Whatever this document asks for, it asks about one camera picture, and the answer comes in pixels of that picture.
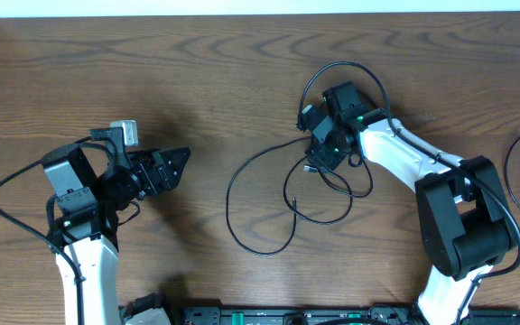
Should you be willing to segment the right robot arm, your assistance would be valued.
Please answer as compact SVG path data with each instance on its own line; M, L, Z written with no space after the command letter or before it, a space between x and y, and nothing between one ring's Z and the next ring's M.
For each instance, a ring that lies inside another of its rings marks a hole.
M417 307L428 324L458 324L480 283L502 275L496 266L520 228L510 213L495 165L464 159L426 143L393 117L372 108L351 82L323 92L323 106L301 105L297 126L316 142L307 152L319 170L334 172L347 157L376 163L415 194L424 251L432 270Z

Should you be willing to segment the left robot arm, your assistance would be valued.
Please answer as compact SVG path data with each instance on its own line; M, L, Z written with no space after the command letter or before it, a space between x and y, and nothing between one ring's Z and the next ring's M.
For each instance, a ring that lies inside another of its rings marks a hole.
M55 190L46 206L47 238L59 249L68 324L123 324L116 297L119 212L147 196L175 189L190 158L187 147L124 153L96 175L86 144L67 144L42 158Z

